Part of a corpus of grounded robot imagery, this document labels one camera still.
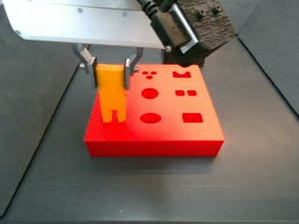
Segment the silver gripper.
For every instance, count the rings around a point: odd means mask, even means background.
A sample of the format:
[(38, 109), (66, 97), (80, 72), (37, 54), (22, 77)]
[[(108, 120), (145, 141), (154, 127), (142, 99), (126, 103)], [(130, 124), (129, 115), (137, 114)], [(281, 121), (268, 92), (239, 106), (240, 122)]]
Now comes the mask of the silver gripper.
[(124, 63), (125, 90), (144, 48), (164, 47), (136, 0), (1, 0), (1, 3), (13, 31), (22, 39), (81, 43), (70, 48), (78, 66), (90, 75), (93, 88), (97, 58), (84, 44), (136, 47)]

